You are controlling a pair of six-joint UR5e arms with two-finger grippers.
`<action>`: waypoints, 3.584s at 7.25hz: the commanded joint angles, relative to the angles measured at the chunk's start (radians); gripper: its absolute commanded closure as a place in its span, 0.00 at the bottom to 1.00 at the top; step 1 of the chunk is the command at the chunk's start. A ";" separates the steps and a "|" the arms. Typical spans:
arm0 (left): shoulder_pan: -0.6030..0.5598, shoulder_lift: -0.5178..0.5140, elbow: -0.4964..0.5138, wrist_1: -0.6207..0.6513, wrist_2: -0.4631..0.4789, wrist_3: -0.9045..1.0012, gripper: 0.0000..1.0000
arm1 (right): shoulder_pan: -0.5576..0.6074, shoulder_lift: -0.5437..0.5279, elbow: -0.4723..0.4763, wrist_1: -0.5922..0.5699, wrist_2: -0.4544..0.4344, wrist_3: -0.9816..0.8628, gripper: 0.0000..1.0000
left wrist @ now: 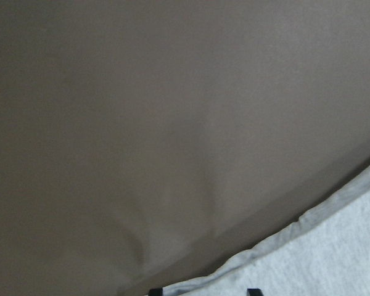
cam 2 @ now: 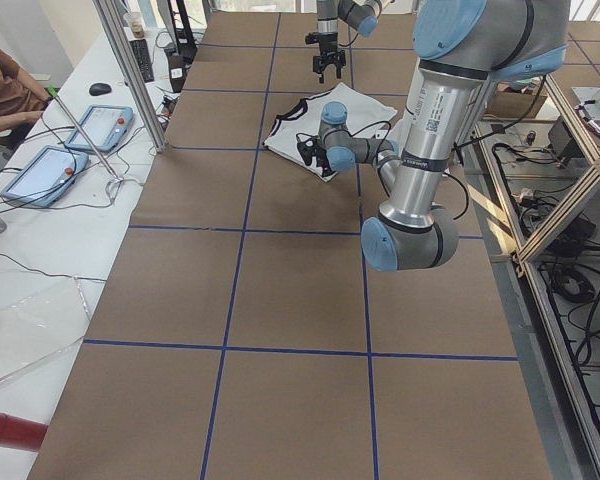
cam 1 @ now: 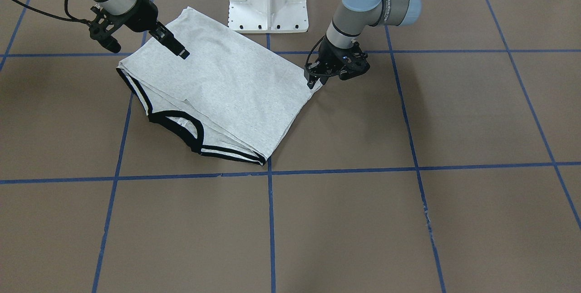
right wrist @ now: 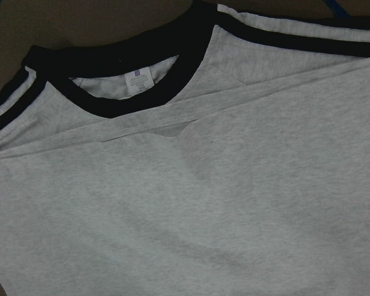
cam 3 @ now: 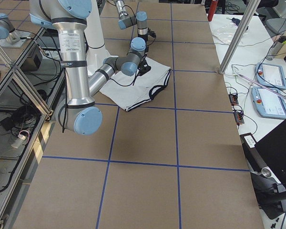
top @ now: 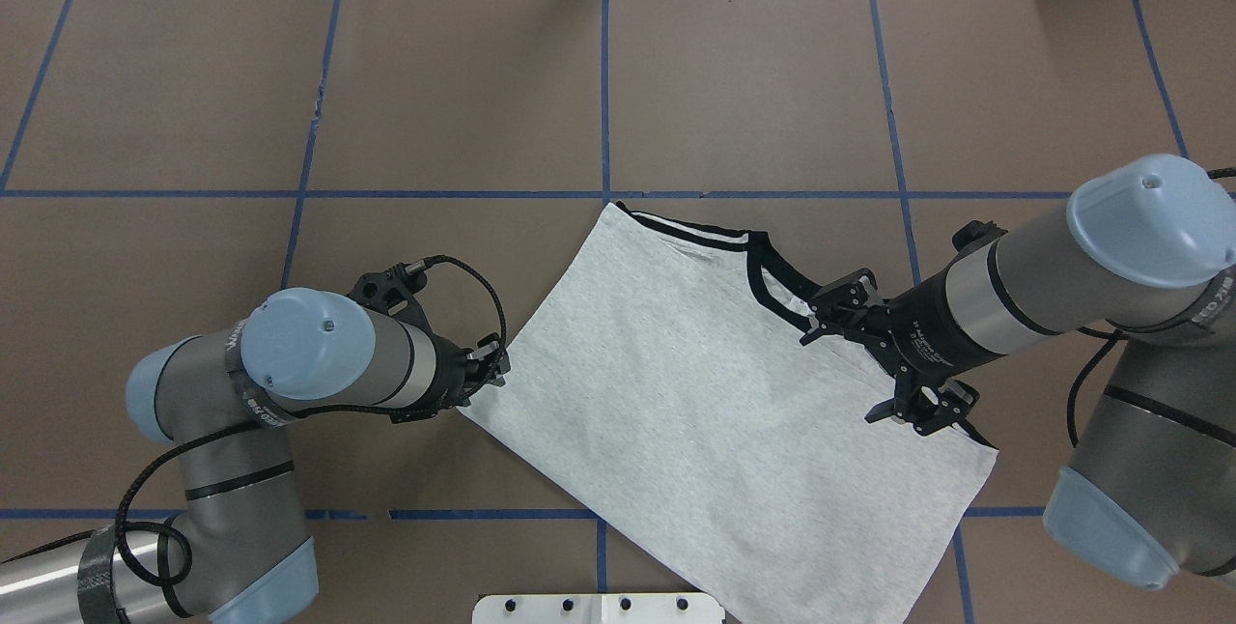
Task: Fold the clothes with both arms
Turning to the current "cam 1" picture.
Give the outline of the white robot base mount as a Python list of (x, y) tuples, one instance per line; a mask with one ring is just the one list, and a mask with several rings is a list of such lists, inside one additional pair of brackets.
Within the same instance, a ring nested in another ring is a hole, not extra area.
[(229, 0), (228, 28), (243, 34), (305, 33), (307, 0)]

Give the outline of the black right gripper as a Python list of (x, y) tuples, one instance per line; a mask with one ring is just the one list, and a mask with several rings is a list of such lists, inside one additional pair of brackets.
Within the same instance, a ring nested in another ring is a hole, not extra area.
[(158, 8), (151, 0), (136, 0), (133, 7), (121, 15), (113, 15), (104, 7), (97, 6), (91, 7), (91, 11), (96, 17), (89, 23), (89, 35), (111, 53), (119, 53), (122, 49), (113, 34), (126, 26), (136, 33), (149, 31), (154, 39), (177, 57), (186, 60), (190, 55), (173, 32), (158, 22)]

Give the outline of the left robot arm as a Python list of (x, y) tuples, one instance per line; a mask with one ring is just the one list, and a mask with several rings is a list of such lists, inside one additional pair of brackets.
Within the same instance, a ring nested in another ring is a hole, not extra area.
[(365, 27), (408, 26), (423, 11), (422, 0), (341, 0), (325, 35), (312, 47), (318, 57), (305, 59), (304, 77), (309, 89), (338, 77), (349, 80), (369, 71), (369, 54), (358, 38)]

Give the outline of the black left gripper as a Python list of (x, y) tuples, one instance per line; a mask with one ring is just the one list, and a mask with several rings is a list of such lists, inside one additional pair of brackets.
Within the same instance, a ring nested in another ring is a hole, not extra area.
[(368, 54), (364, 53), (358, 41), (352, 47), (341, 49), (332, 45), (327, 37), (322, 37), (309, 52), (305, 60), (305, 79), (309, 90), (322, 87), (329, 78), (349, 80), (369, 71)]

